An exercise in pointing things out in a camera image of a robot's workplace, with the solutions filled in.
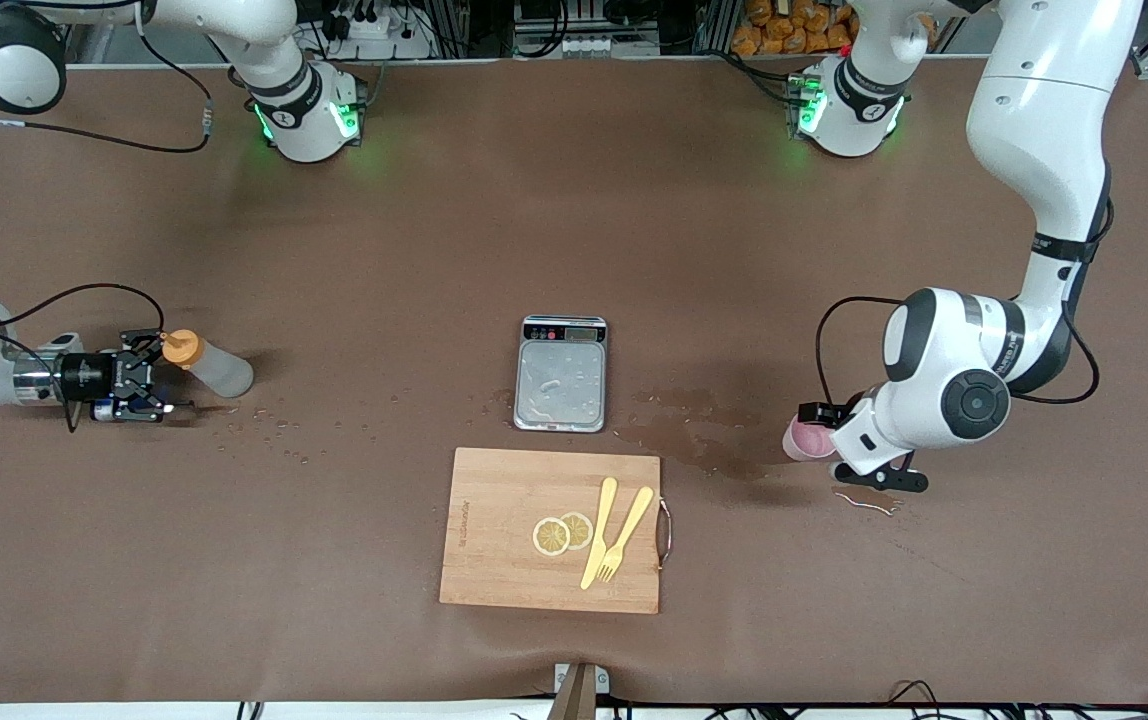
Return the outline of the pink cup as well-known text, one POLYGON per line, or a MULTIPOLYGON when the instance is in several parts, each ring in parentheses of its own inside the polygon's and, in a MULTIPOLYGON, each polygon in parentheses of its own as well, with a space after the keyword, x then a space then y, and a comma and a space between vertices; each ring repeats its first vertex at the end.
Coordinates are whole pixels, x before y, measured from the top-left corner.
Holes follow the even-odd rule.
POLYGON ((793 416, 788 424, 781 446, 790 459, 798 462, 821 462, 836 454, 833 429, 825 425, 804 423, 793 416))

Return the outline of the translucent squeeze bottle orange cap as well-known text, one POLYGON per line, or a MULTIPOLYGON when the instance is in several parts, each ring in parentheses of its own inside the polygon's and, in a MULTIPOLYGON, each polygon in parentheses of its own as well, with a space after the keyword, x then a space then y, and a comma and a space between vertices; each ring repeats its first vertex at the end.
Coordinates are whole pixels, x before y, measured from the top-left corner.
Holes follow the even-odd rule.
POLYGON ((194 331, 180 330, 161 334, 164 361, 191 373, 204 384, 214 395, 236 398, 245 395, 254 384, 254 370, 249 361, 222 350, 222 347, 204 340, 194 331))

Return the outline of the small brown liquid puddle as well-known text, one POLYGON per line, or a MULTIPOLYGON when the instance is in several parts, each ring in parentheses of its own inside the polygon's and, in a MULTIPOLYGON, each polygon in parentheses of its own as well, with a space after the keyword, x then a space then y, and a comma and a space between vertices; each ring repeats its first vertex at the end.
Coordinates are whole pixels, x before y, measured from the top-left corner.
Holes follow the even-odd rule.
POLYGON ((872 512, 881 512, 886 518, 893 518, 903 509, 902 498, 889 495, 889 491, 868 488, 863 486, 833 486, 833 496, 848 503, 854 509, 862 509, 872 512))

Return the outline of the large brown liquid puddle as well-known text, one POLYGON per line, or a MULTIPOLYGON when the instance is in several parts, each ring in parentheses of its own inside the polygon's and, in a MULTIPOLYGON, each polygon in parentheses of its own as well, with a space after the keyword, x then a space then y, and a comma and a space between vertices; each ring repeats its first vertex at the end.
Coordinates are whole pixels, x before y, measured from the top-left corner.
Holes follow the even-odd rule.
POLYGON ((738 480, 765 478, 786 462, 781 429, 757 407, 711 389, 676 387, 635 392, 633 407, 612 425, 621 442, 708 477, 738 480))

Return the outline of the brown table cover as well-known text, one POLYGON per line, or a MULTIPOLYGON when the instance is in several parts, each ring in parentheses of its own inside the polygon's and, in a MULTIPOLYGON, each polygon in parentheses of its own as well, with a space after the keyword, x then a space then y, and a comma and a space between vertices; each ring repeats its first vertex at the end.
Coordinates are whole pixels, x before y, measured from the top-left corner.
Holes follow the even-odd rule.
POLYGON ((1034 220, 976 163, 977 60, 926 61, 868 158, 789 138, 720 61, 395 67, 362 146, 263 144, 222 70, 208 149, 0 127, 0 301, 150 293, 249 357, 162 427, 0 410, 0 700, 518 696, 557 661, 644 702, 1148 702, 1148 82, 1106 114, 1115 225, 1076 323, 1103 384, 921 454, 886 518, 827 469, 708 477, 612 425, 711 389, 781 438, 850 295, 1013 295, 1034 220), (594 434, 513 425, 525 316, 608 324, 594 434), (440 602, 460 447, 650 454, 656 616, 440 602))

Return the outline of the yellow plastic fork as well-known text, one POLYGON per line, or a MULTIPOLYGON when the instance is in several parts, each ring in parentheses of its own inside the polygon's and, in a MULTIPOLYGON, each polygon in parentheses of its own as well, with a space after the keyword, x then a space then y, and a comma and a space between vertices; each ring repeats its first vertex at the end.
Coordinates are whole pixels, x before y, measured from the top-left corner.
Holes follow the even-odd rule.
POLYGON ((651 487, 643 487, 635 493, 633 498, 633 506, 630 506, 628 514, 626 514, 623 528, 619 533, 619 537, 615 543, 610 545, 603 555, 600 570, 597 571, 596 578, 603 583, 610 583, 611 579, 614 579, 618 570, 625 560, 625 550, 628 545, 635 529, 638 528, 641 520, 646 514, 647 509, 650 509, 651 503, 656 498, 656 491, 651 487))

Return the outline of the yellow plastic knife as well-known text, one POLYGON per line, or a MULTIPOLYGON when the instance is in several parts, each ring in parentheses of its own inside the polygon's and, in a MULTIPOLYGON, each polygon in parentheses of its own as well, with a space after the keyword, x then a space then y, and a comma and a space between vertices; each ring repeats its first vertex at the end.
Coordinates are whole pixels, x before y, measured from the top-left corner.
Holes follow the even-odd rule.
POLYGON ((591 539, 589 539, 589 555, 585 562, 584 573, 582 579, 580 579, 580 589, 587 591, 591 584, 594 584, 594 579, 600 573, 603 557, 607 552, 607 544, 605 541, 606 522, 608 520, 610 512, 618 495, 618 479, 614 477, 606 477, 602 480, 600 498, 597 503, 597 514, 594 519, 594 527, 591 539))

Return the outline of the silver digital kitchen scale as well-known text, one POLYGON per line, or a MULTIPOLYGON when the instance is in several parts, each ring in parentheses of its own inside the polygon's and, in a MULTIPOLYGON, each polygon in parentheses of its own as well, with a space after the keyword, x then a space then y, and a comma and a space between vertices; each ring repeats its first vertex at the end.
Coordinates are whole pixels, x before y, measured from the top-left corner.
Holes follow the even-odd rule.
POLYGON ((602 316, 525 316, 515 361, 514 427, 602 432, 607 378, 608 324, 602 316))

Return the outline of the wooden cutting board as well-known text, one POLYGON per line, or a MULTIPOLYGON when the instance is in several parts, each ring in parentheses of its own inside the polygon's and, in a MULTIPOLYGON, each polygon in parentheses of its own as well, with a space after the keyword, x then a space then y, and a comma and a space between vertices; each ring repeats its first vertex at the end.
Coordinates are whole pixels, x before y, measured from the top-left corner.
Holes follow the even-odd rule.
POLYGON ((459 448, 453 456, 440 601, 451 605, 656 616, 660 570, 656 521, 662 464, 653 456, 459 448), (530 534, 543 518, 577 511, 596 519, 602 480, 618 479, 606 522, 615 543, 635 493, 656 491, 610 583, 582 591, 589 543, 546 557, 530 534))

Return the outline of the orange snack pile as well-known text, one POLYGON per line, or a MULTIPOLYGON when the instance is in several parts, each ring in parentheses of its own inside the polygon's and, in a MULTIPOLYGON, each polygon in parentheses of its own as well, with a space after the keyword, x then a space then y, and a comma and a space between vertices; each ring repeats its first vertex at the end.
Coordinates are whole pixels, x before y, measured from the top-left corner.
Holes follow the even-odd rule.
POLYGON ((742 0, 731 36, 737 56, 839 53, 859 32, 845 0, 742 0))

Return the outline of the white power strip with plugs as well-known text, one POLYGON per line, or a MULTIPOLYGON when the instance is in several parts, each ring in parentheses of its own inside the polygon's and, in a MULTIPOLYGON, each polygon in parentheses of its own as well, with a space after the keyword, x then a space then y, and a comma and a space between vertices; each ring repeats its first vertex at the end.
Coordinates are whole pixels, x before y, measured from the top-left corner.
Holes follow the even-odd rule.
POLYGON ((321 37, 327 59, 382 61, 437 59, 426 13, 401 0, 331 0, 321 37))

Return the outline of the black equipment rack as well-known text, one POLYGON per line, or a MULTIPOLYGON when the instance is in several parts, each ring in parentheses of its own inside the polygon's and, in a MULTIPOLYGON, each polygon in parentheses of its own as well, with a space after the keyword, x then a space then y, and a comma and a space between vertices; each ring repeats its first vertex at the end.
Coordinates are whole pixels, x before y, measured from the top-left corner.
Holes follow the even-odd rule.
MULTIPOLYGON (((742 0, 429 0, 447 59, 551 59, 569 34, 639 34, 657 56, 729 51, 742 0)), ((657 59, 635 56, 635 59, 657 59)))

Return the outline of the grey metal bracket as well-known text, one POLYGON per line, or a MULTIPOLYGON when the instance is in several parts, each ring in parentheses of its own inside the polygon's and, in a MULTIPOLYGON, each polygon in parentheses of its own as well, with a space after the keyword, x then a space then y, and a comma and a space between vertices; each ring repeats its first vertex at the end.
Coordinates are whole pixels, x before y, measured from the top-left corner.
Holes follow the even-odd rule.
MULTIPOLYGON (((571 676, 571 673, 575 669, 574 664, 554 664, 554 684, 552 684, 552 694, 561 691, 565 680, 571 676)), ((589 665, 588 676, 594 678, 594 691, 597 694, 610 694, 610 676, 608 671, 600 665, 589 665)))

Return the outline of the brown stand post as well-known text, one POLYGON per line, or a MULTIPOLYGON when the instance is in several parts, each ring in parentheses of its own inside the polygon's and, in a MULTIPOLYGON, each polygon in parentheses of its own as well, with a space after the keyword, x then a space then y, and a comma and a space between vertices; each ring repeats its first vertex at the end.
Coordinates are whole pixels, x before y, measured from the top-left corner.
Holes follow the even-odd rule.
POLYGON ((594 664, 557 665, 554 702, 546 720, 597 720, 600 667, 594 664))

